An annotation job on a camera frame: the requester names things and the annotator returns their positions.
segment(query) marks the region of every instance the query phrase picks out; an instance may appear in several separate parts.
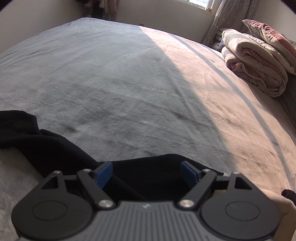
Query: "window pane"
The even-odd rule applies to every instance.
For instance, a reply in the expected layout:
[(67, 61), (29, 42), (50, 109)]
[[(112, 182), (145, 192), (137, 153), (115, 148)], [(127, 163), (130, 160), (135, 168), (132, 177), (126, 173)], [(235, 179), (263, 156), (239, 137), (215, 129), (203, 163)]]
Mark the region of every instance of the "window pane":
[(210, 0), (189, 0), (189, 2), (192, 2), (194, 4), (200, 5), (202, 7), (207, 7)]

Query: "gray ribbed plate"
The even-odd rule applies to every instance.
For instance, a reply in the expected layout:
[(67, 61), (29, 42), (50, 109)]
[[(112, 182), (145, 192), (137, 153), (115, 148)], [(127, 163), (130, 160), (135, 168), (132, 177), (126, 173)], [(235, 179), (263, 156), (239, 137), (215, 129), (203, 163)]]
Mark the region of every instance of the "gray ribbed plate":
[(116, 209), (98, 212), (85, 230), (63, 241), (183, 240), (222, 241), (201, 225), (194, 212), (179, 210), (171, 202), (122, 202)]

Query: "gray bed sheet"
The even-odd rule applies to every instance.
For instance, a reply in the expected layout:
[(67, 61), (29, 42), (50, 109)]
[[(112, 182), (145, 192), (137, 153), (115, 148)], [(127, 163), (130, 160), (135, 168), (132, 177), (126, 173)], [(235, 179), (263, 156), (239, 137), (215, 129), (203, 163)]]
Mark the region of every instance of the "gray bed sheet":
[[(281, 106), (221, 54), (165, 32), (82, 18), (0, 55), (0, 110), (23, 110), (96, 160), (176, 153), (259, 188), (295, 190), (295, 130)], [(0, 150), (0, 240), (13, 206), (41, 179)]]

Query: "stack of bedding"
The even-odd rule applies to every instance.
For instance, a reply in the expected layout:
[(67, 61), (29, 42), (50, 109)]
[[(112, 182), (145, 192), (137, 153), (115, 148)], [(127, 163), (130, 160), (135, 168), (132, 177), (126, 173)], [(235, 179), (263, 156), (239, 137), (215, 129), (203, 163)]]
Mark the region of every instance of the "stack of bedding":
[(236, 75), (271, 97), (286, 89), (288, 74), (296, 75), (296, 48), (283, 35), (264, 23), (243, 20), (251, 35), (234, 29), (222, 33), (222, 54)]

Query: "rolled comforter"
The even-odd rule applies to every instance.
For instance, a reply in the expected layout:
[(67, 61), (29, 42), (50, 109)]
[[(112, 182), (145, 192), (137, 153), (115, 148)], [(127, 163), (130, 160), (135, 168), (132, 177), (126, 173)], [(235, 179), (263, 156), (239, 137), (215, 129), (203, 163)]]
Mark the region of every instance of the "rolled comforter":
[(222, 54), (226, 66), (271, 97), (280, 96), (288, 81), (285, 68), (247, 34), (234, 29), (223, 32)]

